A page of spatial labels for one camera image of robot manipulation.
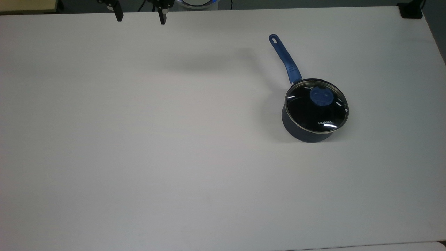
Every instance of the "blue saucepan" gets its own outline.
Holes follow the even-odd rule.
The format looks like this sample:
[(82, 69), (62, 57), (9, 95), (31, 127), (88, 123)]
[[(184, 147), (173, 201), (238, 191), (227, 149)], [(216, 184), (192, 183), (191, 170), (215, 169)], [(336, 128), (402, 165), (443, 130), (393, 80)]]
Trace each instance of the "blue saucepan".
[(349, 108), (342, 92), (322, 79), (302, 79), (299, 69), (276, 34), (269, 36), (286, 67), (291, 88), (285, 96), (282, 122), (287, 131), (304, 142), (319, 142), (345, 124)]

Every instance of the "lid knob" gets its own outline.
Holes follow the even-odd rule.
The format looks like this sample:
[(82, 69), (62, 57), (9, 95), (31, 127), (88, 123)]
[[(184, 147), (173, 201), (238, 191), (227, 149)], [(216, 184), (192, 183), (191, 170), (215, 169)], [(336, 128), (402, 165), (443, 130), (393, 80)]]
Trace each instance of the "lid knob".
[(330, 89), (325, 87), (317, 86), (310, 91), (311, 101), (313, 101), (315, 104), (319, 106), (325, 106), (331, 104), (334, 98), (335, 97), (333, 95), (333, 92), (331, 92)]

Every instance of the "white table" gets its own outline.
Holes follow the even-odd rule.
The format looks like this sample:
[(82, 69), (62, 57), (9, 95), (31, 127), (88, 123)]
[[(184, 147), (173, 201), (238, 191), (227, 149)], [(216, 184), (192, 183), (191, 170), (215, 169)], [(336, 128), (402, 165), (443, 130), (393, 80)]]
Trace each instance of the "white table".
[[(347, 97), (281, 122), (268, 41)], [(0, 246), (271, 251), (446, 239), (446, 67), (397, 7), (0, 17)]]
[(313, 249), (314, 251), (446, 251), (438, 242)]

